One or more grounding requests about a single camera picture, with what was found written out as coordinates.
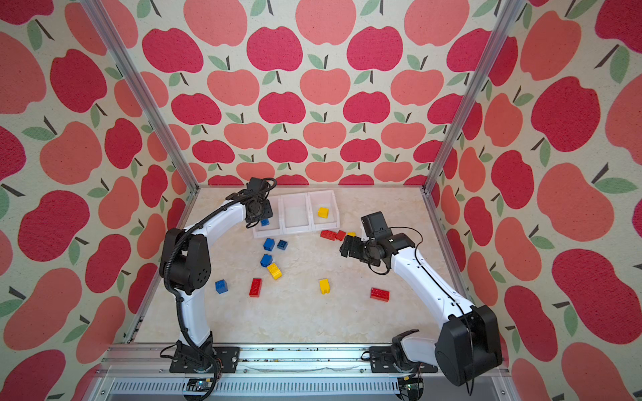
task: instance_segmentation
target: apple wallpaper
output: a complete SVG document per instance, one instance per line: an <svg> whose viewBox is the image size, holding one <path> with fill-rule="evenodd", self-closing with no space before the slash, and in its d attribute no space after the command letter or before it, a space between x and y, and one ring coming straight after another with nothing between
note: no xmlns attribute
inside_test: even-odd
<svg viewBox="0 0 642 401"><path fill-rule="evenodd" d="M641 18L527 3L432 190L524 401L642 400Z"/></svg>
<svg viewBox="0 0 642 401"><path fill-rule="evenodd" d="M140 42L134 16L106 4ZM88 23L79 3L0 5L2 401L82 398L104 351L135 324L164 232L186 207L184 183L135 101L123 103L125 81Z"/></svg>
<svg viewBox="0 0 642 401"><path fill-rule="evenodd" d="M423 184L502 6L123 4L140 36L130 40L135 27L119 15L123 43L151 92L163 93L160 111L205 186L241 185L252 176L275 176L281 185ZM81 44L88 37L82 30L75 36ZM510 76L516 44L501 57L506 66L492 73L495 85ZM118 86L118 78L108 85ZM126 83L120 85L119 105L140 116ZM468 135L479 129L471 123ZM175 189L182 188L177 180Z"/></svg>

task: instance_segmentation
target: black cable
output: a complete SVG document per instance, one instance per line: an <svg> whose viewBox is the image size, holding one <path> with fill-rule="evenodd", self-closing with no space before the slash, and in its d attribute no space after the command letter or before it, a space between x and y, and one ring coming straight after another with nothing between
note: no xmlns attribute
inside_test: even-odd
<svg viewBox="0 0 642 401"><path fill-rule="evenodd" d="M205 394L203 394L198 399L198 401L204 401L207 397L210 396L212 391L214 391L214 385L216 384L216 381L218 380L218 377L219 377L219 375L221 373L220 372L220 365L216 362L216 360L211 355L206 354L205 352L203 352L203 350L201 350L194 343L194 341L191 339L191 337L189 336L189 334L188 334L189 330L187 329L187 327L185 327L185 321L183 320L183 310L181 308L181 304L184 301L184 299L180 295L178 290L176 290L175 288L172 288L171 282L169 281L169 271L171 269L172 263L174 263L174 260L176 259L176 256L181 252L181 249L182 249L183 245L185 244L187 239L191 236L191 234L194 231L203 228L205 226L205 223L208 222L208 220L210 220L211 218L213 218L214 216L216 216L220 212L223 212L223 211L227 210L230 206L233 206L233 205L235 205L235 204L237 204L237 203L239 203L241 201L253 198L255 196L259 196L259 195L264 194L264 193L269 194L270 191L272 189L274 189L274 187L277 186L277 181L274 178L264 178L264 180L270 181L273 184L271 186L269 186L268 188L266 188L266 189L262 189L262 190L260 190L258 192L253 192L252 194L248 194L246 196L242 196L242 197L240 197L240 198L238 198L236 200L233 200L231 202L228 202L228 203L222 205L221 207L216 209L214 212L211 212L206 217L201 219L201 221L199 221L198 223L196 223L195 225L193 225L192 227L187 229L187 231L185 231L183 233L183 235L180 236L180 238L176 242L176 245L174 245L174 249L171 251L171 254L169 255L169 258L167 259L167 263L165 263L165 267L163 269L163 284L165 286L165 289L167 291L169 291L172 295L174 295L174 298L176 299L176 315L177 315L177 318L178 318L178 327L180 328L180 332L183 334L183 337L187 341L188 345L191 348L193 348L201 356L201 358L209 360L209 362L212 364L212 367L214 368L214 378L213 378L212 385L207 390L207 392Z"/></svg>
<svg viewBox="0 0 642 401"><path fill-rule="evenodd" d="M449 293L448 291L444 290L444 288L439 284L439 282L438 282L437 280L435 280L435 278L434 278L430 273L428 273L428 270L426 270L426 268L425 268L425 267L424 267L424 266L419 262L419 258L417 258L417 249L419 248L419 245L420 245L422 242L424 242L424 236L423 236L423 235L421 235L421 233L420 233L418 230L416 230L416 229L414 229L414 228L412 228L412 227L395 226L395 227L388 227L388 228L407 228L407 229L409 229L409 230L413 230L414 232L416 232L417 234L419 234L419 237L421 237L421 240L419 241L419 244L415 245L415 260L417 261L417 263L419 263L419 266L421 266L421 268L426 272L426 274L427 274L430 278L432 278L432 280L435 282L435 284L437 285L437 287L439 287L439 289L440 289L440 290L442 290L442 292L443 292L443 293L445 293L446 295L448 295L448 298L450 298L450 299L451 299L451 301L453 301L453 304L454 304L454 305L457 305L457 307L459 308L459 311L462 313L462 316L464 316L466 313L464 313L464 310L463 310L463 309L462 309L462 307L459 305L459 303L458 303L457 301L455 301L455 299L450 295L450 293ZM470 326L468 326L468 320L467 320L466 318L464 318L464 324L466 325L466 328L468 329L468 338L469 338L469 340L470 340L470 342L471 342L471 358L472 358L472 357L473 357L473 332L471 331ZM473 379L472 379L472 381L471 381L471 388L470 388L470 389L468 388L468 380L466 381L466 391L468 392L468 396L469 396L469 397L473 395L473 388L475 387L475 370L474 370L474 364L473 364L473 371L472 371L471 373L472 373Z"/></svg>

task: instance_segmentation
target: red apple print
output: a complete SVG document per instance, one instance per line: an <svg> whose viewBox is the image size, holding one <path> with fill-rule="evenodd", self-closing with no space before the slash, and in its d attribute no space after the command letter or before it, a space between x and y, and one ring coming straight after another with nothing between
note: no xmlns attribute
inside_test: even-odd
<svg viewBox="0 0 642 401"><path fill-rule="evenodd" d="M556 12L542 15L528 32L519 64L535 81L558 75L580 46L582 28L577 22L561 19Z"/></svg>
<svg viewBox="0 0 642 401"><path fill-rule="evenodd" d="M604 256L584 249L564 251L553 261L551 272L593 334L611 344L629 344L642 334L639 298Z"/></svg>
<svg viewBox="0 0 642 401"><path fill-rule="evenodd" d="M567 76L551 84L537 99L530 117L555 149L570 152L591 139L600 123L600 101L593 89Z"/></svg>
<svg viewBox="0 0 642 401"><path fill-rule="evenodd" d="M306 116L303 101L292 92L272 92L259 101L261 118L272 124L298 124Z"/></svg>
<svg viewBox="0 0 642 401"><path fill-rule="evenodd" d="M441 141L436 139L424 142L417 146L412 158L414 158L417 163L432 163L437 158L437 153L439 153L439 149L441 149L441 144Z"/></svg>
<svg viewBox="0 0 642 401"><path fill-rule="evenodd" d="M450 124L455 118L463 96L451 93L439 98L428 109L428 121L433 124Z"/></svg>
<svg viewBox="0 0 642 401"><path fill-rule="evenodd" d="M76 360L85 364L100 358L114 343L124 320L125 305L120 297L111 296L102 301L76 346Z"/></svg>
<svg viewBox="0 0 642 401"><path fill-rule="evenodd" d="M642 75L622 89L606 118L606 138L613 146L629 151L633 161L642 165Z"/></svg>
<svg viewBox="0 0 642 401"><path fill-rule="evenodd" d="M233 175L215 175L207 181L208 185L234 185L241 186L243 181L239 180L238 177Z"/></svg>
<svg viewBox="0 0 642 401"><path fill-rule="evenodd" d="M203 163L231 163L234 161L234 152L225 142L217 139L213 141L198 141L192 146L192 154Z"/></svg>
<svg viewBox="0 0 642 401"><path fill-rule="evenodd" d="M403 185L407 185L409 187L423 187L426 184L426 180L428 179L428 176L426 175L415 175L414 177L410 177L407 179ZM437 203L439 202L439 193L437 191Z"/></svg>
<svg viewBox="0 0 642 401"><path fill-rule="evenodd" d="M0 114L23 113L32 101L43 100L46 92L44 74L31 51L0 32Z"/></svg>
<svg viewBox="0 0 642 401"><path fill-rule="evenodd" d="M595 22L595 33L603 39L620 39L636 53L642 53L642 10L636 0L606 0Z"/></svg>
<svg viewBox="0 0 642 401"><path fill-rule="evenodd" d="M11 248L11 241L0 230L0 276L5 274L11 266L13 261L13 249Z"/></svg>
<svg viewBox="0 0 642 401"><path fill-rule="evenodd" d="M475 71L489 38L489 31L478 28L457 39L446 56L448 68L456 73ZM517 52L517 39L508 37L490 69L493 85L500 86L508 80L517 64Z"/></svg>
<svg viewBox="0 0 642 401"><path fill-rule="evenodd" d="M462 131L464 132L464 137L468 141L472 141L477 137L477 134L480 132L480 129L482 128L482 119L483 119L482 105L475 102L475 104L473 105L473 108L471 109L470 114L468 115L468 118L466 119L466 122L464 123L464 126L462 127Z"/></svg>
<svg viewBox="0 0 642 401"><path fill-rule="evenodd" d="M459 34L469 12L467 0L415 0L404 18L406 36L418 46L443 46Z"/></svg>
<svg viewBox="0 0 642 401"><path fill-rule="evenodd" d="M51 15L53 2L51 0L29 0L13 3L3 1L0 6L0 20L13 25L22 25L36 15Z"/></svg>
<svg viewBox="0 0 642 401"><path fill-rule="evenodd" d="M310 185L306 177L302 175L282 175L277 177L278 185Z"/></svg>
<svg viewBox="0 0 642 401"><path fill-rule="evenodd" d="M387 26L378 30L369 26L350 39L347 58L356 70L390 71L402 54L403 41L395 28Z"/></svg>
<svg viewBox="0 0 642 401"><path fill-rule="evenodd" d="M131 313L138 313L138 308L141 307L147 289L150 287L158 269L156 263L147 263L138 269L136 279L132 283L132 286L129 287L129 295L127 296L127 307Z"/></svg>
<svg viewBox="0 0 642 401"><path fill-rule="evenodd" d="M446 178L450 180L452 179L452 177L455 176L456 172L457 172L457 151L455 149L450 149L448 158L444 163L444 175L446 176Z"/></svg>
<svg viewBox="0 0 642 401"><path fill-rule="evenodd" d="M84 375L82 375L82 377L78 381L78 384L76 385L76 391L74 392L74 396L71 397L71 401L82 401L82 398L85 396L85 393L89 388L89 384L91 384L91 380L94 378L96 371L100 368L100 363L95 364L94 366L89 368L89 370L87 370Z"/></svg>
<svg viewBox="0 0 642 401"><path fill-rule="evenodd" d="M492 238L492 216L479 196L470 198L464 207L464 219L471 229L473 239L480 246L486 246Z"/></svg>
<svg viewBox="0 0 642 401"><path fill-rule="evenodd" d="M297 6L297 28L310 42L338 45L352 33L357 9L352 0L302 0Z"/></svg>
<svg viewBox="0 0 642 401"><path fill-rule="evenodd" d="M374 180L367 174L349 175L343 177L339 185L374 185Z"/></svg>
<svg viewBox="0 0 642 401"><path fill-rule="evenodd" d="M4 343L14 351L44 344L65 325L81 295L82 284L76 273L67 268L49 270L7 321Z"/></svg>
<svg viewBox="0 0 642 401"><path fill-rule="evenodd" d="M512 209L526 206L535 191L533 169L524 163L521 153L516 150L504 152L495 160L490 179Z"/></svg>
<svg viewBox="0 0 642 401"><path fill-rule="evenodd" d="M537 206L551 219L555 231L580 242L603 237L615 219L609 199L571 163L546 172L537 188Z"/></svg>
<svg viewBox="0 0 642 401"><path fill-rule="evenodd" d="M562 355L562 372L580 401L631 400L618 368L593 345L569 345Z"/></svg>
<svg viewBox="0 0 642 401"><path fill-rule="evenodd" d="M59 350L40 351L28 357L4 380L0 401L44 401L62 376L65 364L65 354Z"/></svg>
<svg viewBox="0 0 642 401"><path fill-rule="evenodd" d="M85 53L69 49L64 57L51 63L51 88L68 109L84 113L107 95L103 72Z"/></svg>
<svg viewBox="0 0 642 401"><path fill-rule="evenodd" d="M206 95L181 93L171 101L171 111L181 122L189 125L217 125L221 122L221 110Z"/></svg>
<svg viewBox="0 0 642 401"><path fill-rule="evenodd" d="M390 101L381 92L359 92L343 104L343 116L351 123L383 122L390 114Z"/></svg>
<svg viewBox="0 0 642 401"><path fill-rule="evenodd" d="M103 161L96 134L83 123L72 121L40 151L40 166L52 180L71 185L84 182Z"/></svg>
<svg viewBox="0 0 642 401"><path fill-rule="evenodd" d="M247 58L261 71L294 71L303 61L299 38L290 29L259 28L247 39Z"/></svg>
<svg viewBox="0 0 642 401"><path fill-rule="evenodd" d="M131 121L119 118L105 134L105 154L118 169L126 169L143 148L141 133Z"/></svg>
<svg viewBox="0 0 642 401"><path fill-rule="evenodd" d="M374 162L381 156L381 145L377 140L353 139L341 147L341 158L346 162Z"/></svg>
<svg viewBox="0 0 642 401"><path fill-rule="evenodd" d="M97 294L110 289L131 254L129 240L120 234L111 234L100 240L96 253L87 261L87 288Z"/></svg>
<svg viewBox="0 0 642 401"><path fill-rule="evenodd" d="M0 181L22 170L27 162L24 148L14 134L0 126Z"/></svg>
<svg viewBox="0 0 642 401"><path fill-rule="evenodd" d="M308 158L308 149L298 139L277 139L268 145L268 157L277 163L301 163Z"/></svg>
<svg viewBox="0 0 642 401"><path fill-rule="evenodd" d="M29 259L48 262L67 250L88 221L89 206L83 198L69 191L51 191L22 218L18 246Z"/></svg>
<svg viewBox="0 0 642 401"><path fill-rule="evenodd" d="M159 71L197 73L203 68L203 54L189 35L179 29L153 29L143 38L143 53Z"/></svg>
<svg viewBox="0 0 642 401"><path fill-rule="evenodd" d="M446 238L448 238L450 248L453 250L457 266L459 266L459 271L464 271L466 268L466 248L464 248L464 244L462 244L459 232L454 228L451 228L446 233Z"/></svg>
<svg viewBox="0 0 642 401"><path fill-rule="evenodd" d="M141 182L141 197L145 205L156 207L167 189L167 174L161 166L152 164Z"/></svg>
<svg viewBox="0 0 642 401"><path fill-rule="evenodd" d="M537 295L528 288L512 286L504 294L504 305L530 354L543 362L552 361L557 355L555 326L544 314Z"/></svg>
<svg viewBox="0 0 642 401"><path fill-rule="evenodd" d="M180 217L183 215L185 206L186 206L185 201L180 198L175 198L172 201L171 208L169 209L169 212L167 212L167 229L168 230L178 227L178 223L180 221Z"/></svg>
<svg viewBox="0 0 642 401"><path fill-rule="evenodd" d="M212 46L238 46L247 33L247 15L238 0L187 0L183 16L194 36Z"/></svg>
<svg viewBox="0 0 642 401"><path fill-rule="evenodd" d="M638 205L633 211L631 223L633 223L633 228L635 228L635 231L638 233L640 238L642 238L642 200L638 202Z"/></svg>

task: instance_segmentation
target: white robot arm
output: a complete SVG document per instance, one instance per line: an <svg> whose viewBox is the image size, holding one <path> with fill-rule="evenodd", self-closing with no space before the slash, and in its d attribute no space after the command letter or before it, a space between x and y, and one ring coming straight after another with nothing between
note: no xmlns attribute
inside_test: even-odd
<svg viewBox="0 0 642 401"><path fill-rule="evenodd" d="M212 348L202 289L211 272L209 247L237 223L246 221L251 226L272 216L267 194L275 185L269 186L267 180L253 178L247 189L230 195L221 208L201 222L185 230L173 228L166 234L160 274L168 291L177 297L181 326L177 353L182 351L195 364L200 361L206 366L208 358L202 354ZM392 234L381 212L364 216L361 222L368 240L346 236L341 255L375 266L383 261L388 269L406 280L441 329L438 339L426 337L418 330L396 336L392 345L396 366L412 370L419 363L436 365L457 386L499 366L502 362L499 330L493 312L486 306L476 308L458 294L430 267L405 234Z"/></svg>

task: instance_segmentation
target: floor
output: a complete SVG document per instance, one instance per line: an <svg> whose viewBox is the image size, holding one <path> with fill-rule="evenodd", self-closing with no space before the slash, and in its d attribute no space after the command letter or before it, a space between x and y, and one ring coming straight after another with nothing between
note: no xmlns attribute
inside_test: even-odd
<svg viewBox="0 0 642 401"><path fill-rule="evenodd" d="M410 226L423 234L419 250L451 283L419 189L333 187L333 190L343 231L359 235L360 217L380 210L389 226ZM304 191L276 188L272 194ZM231 192L229 188L202 189L187 224L206 216ZM419 242L416 233L409 230L407 234L415 243ZM318 232L287 235L283 239L289 242L288 248L285 251L274 248L271 252L283 273L276 281L259 264L266 253L264 239L254 239L245 224L232 227L212 246L212 275L205 285L205 308L214 342L386 343L411 328L438 335L428 309L394 272L378 276L366 264L344 259L339 254L340 242L323 239ZM248 292L255 277L263 279L263 288L259 298L250 298ZM323 278L330 282L329 294L319 290L318 281ZM214 289L214 282L221 279L225 279L229 288L224 294ZM371 299L371 287L390 291L390 301ZM176 341L178 333L174 298L163 286L158 286L135 342L170 343Z"/></svg>

